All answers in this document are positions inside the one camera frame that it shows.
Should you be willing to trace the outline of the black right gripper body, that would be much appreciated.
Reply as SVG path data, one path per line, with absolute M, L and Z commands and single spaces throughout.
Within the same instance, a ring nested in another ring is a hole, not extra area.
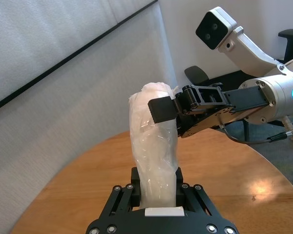
M 267 97 L 258 86 L 227 92 L 217 88 L 211 94 L 204 94 L 203 100 L 207 100 L 207 104 L 212 107 L 208 109 L 208 115 L 202 120 L 202 127 L 213 127 L 244 119 L 269 104 Z

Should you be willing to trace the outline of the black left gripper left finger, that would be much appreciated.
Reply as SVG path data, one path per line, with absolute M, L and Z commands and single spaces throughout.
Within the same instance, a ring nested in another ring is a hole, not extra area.
M 136 167 L 131 168 L 131 182 L 124 187 L 115 185 L 99 218 L 126 214 L 140 206 L 140 178 Z

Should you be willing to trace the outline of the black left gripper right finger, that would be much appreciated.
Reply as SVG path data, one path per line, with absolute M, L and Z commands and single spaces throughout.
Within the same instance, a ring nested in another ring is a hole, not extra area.
M 219 217 L 219 212 L 200 184 L 190 186 L 183 181 L 181 168 L 176 171 L 176 206 L 186 211 Z

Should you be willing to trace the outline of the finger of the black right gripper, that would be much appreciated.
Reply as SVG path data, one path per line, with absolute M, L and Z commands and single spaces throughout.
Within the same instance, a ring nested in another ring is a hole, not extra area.
M 218 125 L 218 117 L 215 114 L 177 115 L 177 133 L 181 138 L 189 137 L 216 125 Z
M 154 123 L 173 120 L 177 117 L 202 119 L 223 109 L 234 107 L 221 86 L 186 85 L 173 98 L 160 97 L 148 102 Z

